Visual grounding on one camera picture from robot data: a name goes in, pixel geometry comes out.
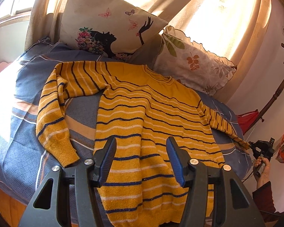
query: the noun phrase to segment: blue bedspread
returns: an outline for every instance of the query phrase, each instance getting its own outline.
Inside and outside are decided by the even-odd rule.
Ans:
[[[0,73],[0,188],[13,198],[28,204],[36,188],[58,161],[36,137],[37,109],[46,79],[61,61],[116,61],[68,46],[41,40]],[[66,101],[66,122],[70,140],[82,160],[93,154],[94,133],[101,92]],[[220,113],[243,138],[235,114],[224,104],[199,93],[205,105]],[[242,179],[251,167],[248,154],[235,146],[226,134],[212,130],[225,162]],[[112,226],[101,200],[98,204],[105,226]],[[70,188],[72,222],[77,222],[74,188]]]

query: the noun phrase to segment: dark red sleeve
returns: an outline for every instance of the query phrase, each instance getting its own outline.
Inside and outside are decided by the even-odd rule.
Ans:
[[[280,214],[276,212],[273,204],[273,193],[271,191],[270,181],[265,183],[262,187],[253,192],[253,199],[259,210],[271,213]],[[264,222],[272,222],[278,220],[280,217],[268,213],[261,212]]]

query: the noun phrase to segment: wall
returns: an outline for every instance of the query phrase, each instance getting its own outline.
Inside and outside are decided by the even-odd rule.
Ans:
[[[259,53],[244,81],[227,103],[236,114],[246,113],[264,107],[284,78],[284,8],[279,0],[272,0],[272,10]],[[263,116],[255,130],[246,134],[247,141],[278,140],[284,133],[284,90],[272,107]],[[277,211],[284,211],[284,164],[272,158],[270,180]],[[246,180],[245,186],[252,192],[256,189],[254,177]]]
[[[0,27],[0,62],[13,62],[24,51],[29,21]]]

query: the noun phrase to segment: metal screw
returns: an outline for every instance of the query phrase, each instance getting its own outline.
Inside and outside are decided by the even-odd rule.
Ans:
[[[52,168],[51,168],[54,172],[56,172],[56,171],[59,171],[60,170],[60,166],[53,166]]]
[[[223,166],[223,169],[224,169],[225,171],[230,171],[230,170],[231,170],[231,166],[230,166],[230,165],[224,165],[224,166]]]
[[[192,165],[197,165],[199,163],[199,161],[197,159],[191,159],[189,162]]]
[[[92,160],[92,159],[86,159],[85,161],[84,161],[84,164],[86,164],[86,165],[90,165],[90,164],[92,164],[94,161]]]

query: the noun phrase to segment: curtain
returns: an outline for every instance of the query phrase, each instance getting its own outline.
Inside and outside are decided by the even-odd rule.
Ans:
[[[214,95],[227,102],[249,71],[263,41],[270,0],[125,0],[184,31],[191,41],[238,66],[234,77]],[[42,36],[59,40],[67,0],[36,0],[25,48]]]

